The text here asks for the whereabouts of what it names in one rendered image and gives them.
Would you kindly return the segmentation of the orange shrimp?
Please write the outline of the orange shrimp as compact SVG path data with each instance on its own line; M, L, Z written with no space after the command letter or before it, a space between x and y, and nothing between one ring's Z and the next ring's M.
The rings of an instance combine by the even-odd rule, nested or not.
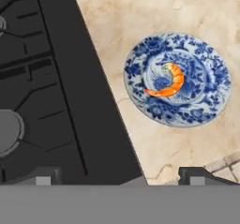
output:
M172 84L159 90L145 89L146 94L152 97L171 97L181 89L185 81L181 68L175 63L166 63L163 69L171 72Z

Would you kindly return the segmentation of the black hob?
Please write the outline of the black hob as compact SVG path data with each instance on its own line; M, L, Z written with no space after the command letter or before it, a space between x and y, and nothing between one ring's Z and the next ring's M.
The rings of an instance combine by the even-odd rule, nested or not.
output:
M0 0L0 186L146 180L76 0Z

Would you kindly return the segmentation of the blue and white patterned plate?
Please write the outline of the blue and white patterned plate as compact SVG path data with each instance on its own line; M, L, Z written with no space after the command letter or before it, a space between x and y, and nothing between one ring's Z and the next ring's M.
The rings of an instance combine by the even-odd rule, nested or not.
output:
M183 86L170 97L145 91L173 84L170 63L180 67ZM231 95L225 61L207 42L192 35L165 32L146 37L127 56L124 82L134 105L154 121L170 127L197 127L216 117Z

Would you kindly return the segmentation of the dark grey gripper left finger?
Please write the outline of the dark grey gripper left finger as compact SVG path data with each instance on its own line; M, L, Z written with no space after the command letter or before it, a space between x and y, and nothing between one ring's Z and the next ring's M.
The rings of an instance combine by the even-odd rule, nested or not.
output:
M8 181L8 185L54 186L61 185L61 170L56 167L39 167L25 177Z

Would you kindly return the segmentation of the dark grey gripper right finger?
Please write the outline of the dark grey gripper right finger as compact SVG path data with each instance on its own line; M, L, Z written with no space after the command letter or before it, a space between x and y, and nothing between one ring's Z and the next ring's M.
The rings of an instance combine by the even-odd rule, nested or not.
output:
M179 186L218 186L235 185L235 182L216 177L203 167L180 167L178 169Z

